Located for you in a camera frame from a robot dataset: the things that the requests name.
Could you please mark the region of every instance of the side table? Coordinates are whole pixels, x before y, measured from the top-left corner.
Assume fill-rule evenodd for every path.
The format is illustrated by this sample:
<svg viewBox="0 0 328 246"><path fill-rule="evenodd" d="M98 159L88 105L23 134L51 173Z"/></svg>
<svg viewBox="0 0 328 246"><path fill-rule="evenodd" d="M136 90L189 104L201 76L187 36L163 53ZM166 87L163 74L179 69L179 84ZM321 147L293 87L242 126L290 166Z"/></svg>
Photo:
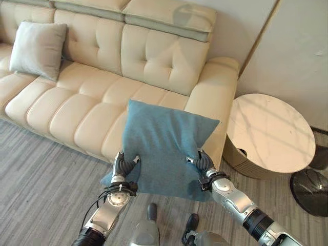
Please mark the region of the side table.
<svg viewBox="0 0 328 246"><path fill-rule="evenodd" d="M264 94L233 101L223 157L241 174L267 179L300 171L315 148L309 124L289 104Z"/></svg>

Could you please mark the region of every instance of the throw pillow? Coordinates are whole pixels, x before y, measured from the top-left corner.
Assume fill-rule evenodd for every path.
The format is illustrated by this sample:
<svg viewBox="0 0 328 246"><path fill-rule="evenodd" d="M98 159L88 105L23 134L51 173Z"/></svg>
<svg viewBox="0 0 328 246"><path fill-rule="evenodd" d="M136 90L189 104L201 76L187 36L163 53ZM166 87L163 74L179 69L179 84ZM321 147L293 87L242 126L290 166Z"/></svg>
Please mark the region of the throw pillow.
<svg viewBox="0 0 328 246"><path fill-rule="evenodd" d="M197 148L218 124L219 120L130 100L123 152L127 161L139 155L140 163L127 180L137 181L141 193L210 199L209 192L201 191L197 168L186 157L198 158ZM108 186L110 181L111 174L101 183Z"/></svg>
<svg viewBox="0 0 328 246"><path fill-rule="evenodd" d="M21 22L11 54L10 70L56 81L66 28L66 24Z"/></svg>

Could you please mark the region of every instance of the white wall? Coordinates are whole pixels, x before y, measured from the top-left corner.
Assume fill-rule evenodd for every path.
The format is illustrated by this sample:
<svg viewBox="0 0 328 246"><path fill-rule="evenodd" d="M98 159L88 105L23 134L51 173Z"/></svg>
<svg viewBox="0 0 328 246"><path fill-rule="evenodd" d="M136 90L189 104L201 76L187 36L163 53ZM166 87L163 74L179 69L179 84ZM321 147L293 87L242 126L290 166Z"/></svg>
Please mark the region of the white wall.
<svg viewBox="0 0 328 246"><path fill-rule="evenodd" d="M311 126L328 131L328 1L282 0L236 96L264 93L298 110Z"/></svg>
<svg viewBox="0 0 328 246"><path fill-rule="evenodd" d="M218 11L208 58L229 56L242 65L274 0L185 0Z"/></svg>

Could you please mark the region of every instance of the cream leather sofa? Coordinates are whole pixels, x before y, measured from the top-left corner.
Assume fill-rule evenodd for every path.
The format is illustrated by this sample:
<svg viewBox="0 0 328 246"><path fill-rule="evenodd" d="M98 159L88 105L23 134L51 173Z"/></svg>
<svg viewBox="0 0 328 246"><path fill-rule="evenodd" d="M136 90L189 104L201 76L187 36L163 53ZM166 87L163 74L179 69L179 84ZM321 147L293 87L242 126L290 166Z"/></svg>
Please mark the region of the cream leather sofa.
<svg viewBox="0 0 328 246"><path fill-rule="evenodd" d="M133 98L220 119L203 147L219 165L238 63L206 62L215 18L212 9L172 0L4 1L1 118L111 162ZM9 71L21 21L68 24L57 82Z"/></svg>

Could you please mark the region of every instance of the floor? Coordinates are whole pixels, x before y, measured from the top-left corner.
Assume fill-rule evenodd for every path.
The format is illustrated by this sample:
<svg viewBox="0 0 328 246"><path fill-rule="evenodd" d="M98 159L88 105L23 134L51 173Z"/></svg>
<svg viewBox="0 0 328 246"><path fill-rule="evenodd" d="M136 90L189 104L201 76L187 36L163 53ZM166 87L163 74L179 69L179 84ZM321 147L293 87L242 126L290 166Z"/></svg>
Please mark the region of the floor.
<svg viewBox="0 0 328 246"><path fill-rule="evenodd" d="M326 135L316 134L316 140L328 145ZM0 245L70 245L84 213L101 191L99 180L110 169L108 163L0 120ZM328 218L311 216L295 202L288 176L255 180L238 174L225 161L220 169L304 243L326 245ZM161 245L181 245L191 213L199 214L200 230L219 233L231 245L258 245L214 202L148 194L138 195L127 206L107 245L128 245L150 202L159 207Z"/></svg>

